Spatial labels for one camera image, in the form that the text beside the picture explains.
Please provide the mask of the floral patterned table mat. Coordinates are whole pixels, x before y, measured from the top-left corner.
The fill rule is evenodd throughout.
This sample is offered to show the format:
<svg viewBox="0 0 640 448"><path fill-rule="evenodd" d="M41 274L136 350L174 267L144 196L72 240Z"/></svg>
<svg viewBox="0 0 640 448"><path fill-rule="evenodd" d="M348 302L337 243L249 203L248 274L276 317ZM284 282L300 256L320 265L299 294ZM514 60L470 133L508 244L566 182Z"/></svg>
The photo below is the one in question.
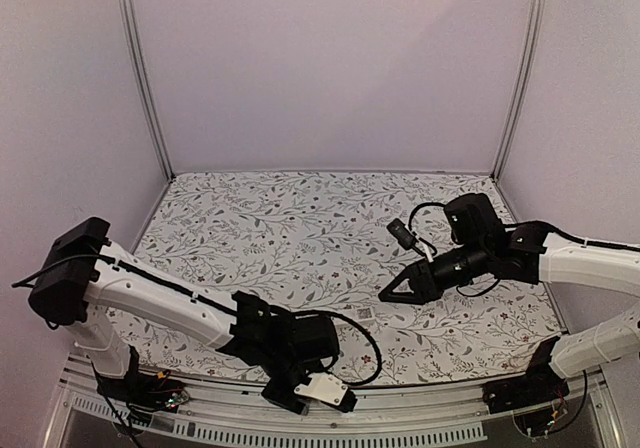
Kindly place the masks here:
<svg viewBox="0 0 640 448"><path fill-rule="evenodd" d="M379 386L456 382L525 368L535 346L561 331L542 286L483 276L425 306L378 294L415 256L387 232L395 218L439 251L452 247L441 205L484 193L479 175L213 173L177 177L135 248L142 261L189 282L255 294L290 310L351 316L369 307L366 340L338 331L335 372Z"/></svg>

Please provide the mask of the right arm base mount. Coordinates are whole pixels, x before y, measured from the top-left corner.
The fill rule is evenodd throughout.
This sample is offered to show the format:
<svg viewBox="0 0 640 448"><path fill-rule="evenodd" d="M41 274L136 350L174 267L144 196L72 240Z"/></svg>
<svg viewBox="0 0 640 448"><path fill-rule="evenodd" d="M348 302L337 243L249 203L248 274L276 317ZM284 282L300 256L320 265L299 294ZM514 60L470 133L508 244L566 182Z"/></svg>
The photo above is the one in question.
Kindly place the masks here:
<svg viewBox="0 0 640 448"><path fill-rule="evenodd" d="M551 402L569 394L565 378L551 368L551 352L560 337L543 341L522 375L494 380L482 386L482 400L491 414Z"/></svg>

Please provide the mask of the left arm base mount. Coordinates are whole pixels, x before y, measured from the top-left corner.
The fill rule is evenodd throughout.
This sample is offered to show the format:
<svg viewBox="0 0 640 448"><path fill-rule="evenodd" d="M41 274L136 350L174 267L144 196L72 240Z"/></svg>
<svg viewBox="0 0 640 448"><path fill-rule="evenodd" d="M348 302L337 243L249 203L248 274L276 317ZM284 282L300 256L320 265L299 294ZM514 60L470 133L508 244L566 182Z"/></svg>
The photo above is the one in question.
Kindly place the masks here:
<svg viewBox="0 0 640 448"><path fill-rule="evenodd" d="M136 410L175 413L190 399L185 384L174 379L170 370L155 374L141 372L139 354L132 346L129 347L129 361L122 377L106 376L97 370L94 370L94 376L100 395L124 402Z"/></svg>

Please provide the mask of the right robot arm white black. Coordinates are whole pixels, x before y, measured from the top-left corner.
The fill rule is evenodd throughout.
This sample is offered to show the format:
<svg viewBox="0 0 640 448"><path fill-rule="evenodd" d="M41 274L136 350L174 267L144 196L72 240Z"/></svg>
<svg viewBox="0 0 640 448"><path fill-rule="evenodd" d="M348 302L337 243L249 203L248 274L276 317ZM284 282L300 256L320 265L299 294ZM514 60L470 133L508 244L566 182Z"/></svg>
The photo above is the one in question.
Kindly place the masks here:
<svg viewBox="0 0 640 448"><path fill-rule="evenodd" d="M639 250L620 243L579 238L543 221L504 223L490 199L469 193L442 207L454 249L422 257L379 294L386 303L425 305L451 288L485 274L528 284L568 283L639 294ZM564 380L639 350L639 307L573 335L542 342L532 355L517 395L537 404Z"/></svg>

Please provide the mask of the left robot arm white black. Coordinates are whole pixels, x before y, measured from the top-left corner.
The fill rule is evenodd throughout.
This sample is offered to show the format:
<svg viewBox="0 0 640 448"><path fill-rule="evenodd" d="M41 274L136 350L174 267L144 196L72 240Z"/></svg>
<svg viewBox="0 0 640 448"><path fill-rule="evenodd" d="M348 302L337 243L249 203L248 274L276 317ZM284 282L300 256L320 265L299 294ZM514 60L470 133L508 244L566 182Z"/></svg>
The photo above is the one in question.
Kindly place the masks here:
<svg viewBox="0 0 640 448"><path fill-rule="evenodd" d="M183 382L163 369L140 370L138 351L116 332L107 309L118 309L259 367L268 377L262 397L298 415L316 400L350 412L356 397L323 360L339 342L324 314L295 315L256 295L233 294L181 281L143 263L108 237L109 223L91 217L58 237L40 270L15 282L50 327L63 327L90 360L98 392L135 414L176 412L189 400Z"/></svg>

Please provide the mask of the white remote control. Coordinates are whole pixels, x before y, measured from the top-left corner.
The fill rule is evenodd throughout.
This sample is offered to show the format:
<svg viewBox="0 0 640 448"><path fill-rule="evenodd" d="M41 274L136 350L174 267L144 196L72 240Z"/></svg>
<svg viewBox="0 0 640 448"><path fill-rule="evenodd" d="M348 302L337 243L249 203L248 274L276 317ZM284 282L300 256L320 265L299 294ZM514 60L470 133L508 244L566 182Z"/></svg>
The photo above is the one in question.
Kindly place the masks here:
<svg viewBox="0 0 640 448"><path fill-rule="evenodd" d="M369 307L355 308L351 311L351 317L358 323L372 324L375 321L375 312Z"/></svg>

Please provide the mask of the front aluminium rail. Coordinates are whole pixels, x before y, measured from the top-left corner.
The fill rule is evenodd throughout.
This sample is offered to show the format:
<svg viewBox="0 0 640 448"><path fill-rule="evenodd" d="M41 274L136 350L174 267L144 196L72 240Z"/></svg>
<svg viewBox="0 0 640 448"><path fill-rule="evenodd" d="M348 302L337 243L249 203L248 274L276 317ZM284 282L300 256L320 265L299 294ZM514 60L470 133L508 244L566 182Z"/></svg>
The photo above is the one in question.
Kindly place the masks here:
<svg viewBox="0 0 640 448"><path fill-rule="evenodd" d="M314 403L305 416L267 403L261 387L179 375L190 395L175 413L158 412L128 433L126 406L96 392L89 362L68 356L43 447L628 447L603 374L576 377L562 403L557 434L532 436L549 404L492 414L483 383L373 387L341 414Z"/></svg>

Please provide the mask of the left aluminium frame post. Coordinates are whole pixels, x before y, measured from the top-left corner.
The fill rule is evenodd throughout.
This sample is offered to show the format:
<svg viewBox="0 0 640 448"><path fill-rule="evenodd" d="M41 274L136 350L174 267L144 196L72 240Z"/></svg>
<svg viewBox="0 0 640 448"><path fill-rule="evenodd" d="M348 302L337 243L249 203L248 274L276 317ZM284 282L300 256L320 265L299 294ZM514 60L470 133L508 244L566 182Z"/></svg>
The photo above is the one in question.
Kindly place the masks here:
<svg viewBox="0 0 640 448"><path fill-rule="evenodd" d="M134 0L118 0L124 36L129 52L134 81L158 164L164 178L171 182L175 172L170 160L167 143L162 132L160 118L144 58L142 39L138 27Z"/></svg>

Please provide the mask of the right aluminium frame post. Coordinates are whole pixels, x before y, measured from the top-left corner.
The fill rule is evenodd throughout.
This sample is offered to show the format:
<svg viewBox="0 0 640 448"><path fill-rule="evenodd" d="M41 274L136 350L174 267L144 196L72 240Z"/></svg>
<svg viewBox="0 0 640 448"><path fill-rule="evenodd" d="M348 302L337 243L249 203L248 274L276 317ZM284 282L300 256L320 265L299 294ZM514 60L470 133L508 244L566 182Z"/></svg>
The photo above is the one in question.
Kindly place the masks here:
<svg viewBox="0 0 640 448"><path fill-rule="evenodd" d="M517 70L516 81L505 119L496 159L491 171L491 177L498 183L505 172L511 147L515 138L522 108L525 103L526 92L533 69L536 48L544 16L546 0L531 0L529 15L525 30L525 40Z"/></svg>

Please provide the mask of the aluminium frame post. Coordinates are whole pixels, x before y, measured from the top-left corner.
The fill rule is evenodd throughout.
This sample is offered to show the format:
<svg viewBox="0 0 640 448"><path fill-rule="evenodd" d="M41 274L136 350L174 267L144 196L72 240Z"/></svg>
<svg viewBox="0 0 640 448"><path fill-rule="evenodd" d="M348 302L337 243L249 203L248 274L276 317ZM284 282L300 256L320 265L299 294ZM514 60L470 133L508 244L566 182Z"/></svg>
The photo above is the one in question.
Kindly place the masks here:
<svg viewBox="0 0 640 448"><path fill-rule="evenodd" d="M491 177L498 183L505 172L511 147L515 138L522 108L525 103L526 92L533 69L536 48L544 16L546 0L531 0L529 15L525 30L525 40L517 70L516 81L505 119L496 159L491 171Z"/></svg>
<svg viewBox="0 0 640 448"><path fill-rule="evenodd" d="M175 172L170 160L167 143L162 132L160 118L144 58L142 39L138 27L134 0L118 0L124 36L129 52L134 81L158 164L164 178L171 182Z"/></svg>

